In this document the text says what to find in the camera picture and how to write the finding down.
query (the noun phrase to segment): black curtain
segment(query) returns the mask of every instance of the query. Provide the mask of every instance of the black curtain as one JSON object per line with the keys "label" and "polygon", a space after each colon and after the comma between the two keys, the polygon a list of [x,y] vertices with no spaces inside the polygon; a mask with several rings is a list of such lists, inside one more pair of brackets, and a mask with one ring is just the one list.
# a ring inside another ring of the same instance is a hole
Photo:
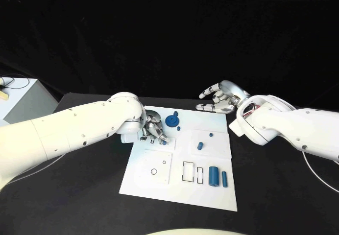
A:
{"label": "black curtain", "polygon": [[0,71],[66,92],[194,99],[232,80],[250,94],[335,109],[337,8],[320,1],[1,3]]}

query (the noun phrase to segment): yellow object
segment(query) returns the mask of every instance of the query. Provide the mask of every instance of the yellow object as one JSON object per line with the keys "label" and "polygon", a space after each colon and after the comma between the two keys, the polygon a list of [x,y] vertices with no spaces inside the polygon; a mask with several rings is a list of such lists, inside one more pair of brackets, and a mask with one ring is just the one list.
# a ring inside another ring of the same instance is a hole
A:
{"label": "yellow object", "polygon": [[8,100],[8,95],[0,91],[0,99]]}

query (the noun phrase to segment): white cable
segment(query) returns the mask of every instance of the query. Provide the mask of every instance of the white cable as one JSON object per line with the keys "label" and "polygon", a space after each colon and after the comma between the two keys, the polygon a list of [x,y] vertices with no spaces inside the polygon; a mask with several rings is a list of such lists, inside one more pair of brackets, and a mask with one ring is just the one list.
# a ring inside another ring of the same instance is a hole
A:
{"label": "white cable", "polygon": [[335,192],[339,193],[339,190],[335,190],[335,189],[322,181],[322,179],[318,177],[318,175],[315,174],[314,170],[311,169],[311,167],[309,167],[309,165],[308,165],[308,161],[307,161],[305,153],[304,153],[304,152],[302,152],[302,156],[304,156],[304,161],[305,161],[305,164],[307,164],[307,166],[308,166],[308,169],[309,169],[311,173],[314,174],[314,176],[317,177],[317,179],[322,182],[322,184],[324,184],[333,191],[335,191]]}
{"label": "white cable", "polygon": [[15,180],[12,180],[12,181],[9,181],[8,183],[7,183],[7,185],[8,184],[11,184],[11,183],[14,183],[15,181],[18,181],[18,180],[21,180],[21,179],[24,179],[25,177],[28,177],[28,176],[31,176],[31,175],[34,175],[35,173],[38,173],[41,170],[44,170],[61,157],[64,156],[64,154],[45,166],[45,167],[43,167],[40,170],[37,170],[35,172],[32,172],[31,174],[28,174],[28,175],[25,175],[25,176],[22,176],[21,178],[18,178],[18,179],[15,179]]}

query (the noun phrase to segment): blue object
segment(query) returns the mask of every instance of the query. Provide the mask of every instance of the blue object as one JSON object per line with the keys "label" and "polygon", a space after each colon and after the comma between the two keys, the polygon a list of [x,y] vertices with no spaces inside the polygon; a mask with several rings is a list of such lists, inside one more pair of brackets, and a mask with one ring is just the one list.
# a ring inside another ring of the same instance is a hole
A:
{"label": "blue object", "polygon": [[172,115],[165,117],[164,123],[168,127],[175,127],[178,125],[177,111],[174,111]]}
{"label": "blue object", "polygon": [[201,142],[198,142],[198,144],[197,144],[197,150],[200,150],[203,148],[203,143]]}
{"label": "blue object", "polygon": [[208,178],[207,178],[208,186],[219,186],[219,169],[214,166],[208,167]]}
{"label": "blue object", "polygon": [[220,172],[220,176],[221,176],[221,186],[226,188],[227,187],[227,177],[226,177],[224,171]]}

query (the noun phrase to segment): silver robotic hand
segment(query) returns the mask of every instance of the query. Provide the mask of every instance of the silver robotic hand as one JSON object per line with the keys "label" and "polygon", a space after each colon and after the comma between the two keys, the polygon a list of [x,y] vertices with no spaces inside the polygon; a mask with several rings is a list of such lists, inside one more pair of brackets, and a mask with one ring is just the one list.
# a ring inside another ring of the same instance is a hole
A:
{"label": "silver robotic hand", "polygon": [[145,124],[141,131],[142,137],[139,137],[139,141],[145,141],[146,137],[149,137],[151,143],[154,143],[155,138],[158,139],[158,144],[162,144],[164,141],[170,141],[162,133],[161,117],[158,113],[152,110],[145,110]]}
{"label": "silver robotic hand", "polygon": [[214,94],[211,100],[214,104],[198,104],[195,106],[197,110],[216,112],[219,114],[229,114],[234,110],[234,107],[239,107],[243,101],[250,97],[243,89],[227,80],[223,80],[211,85],[200,93],[198,98],[201,99],[213,92]]}

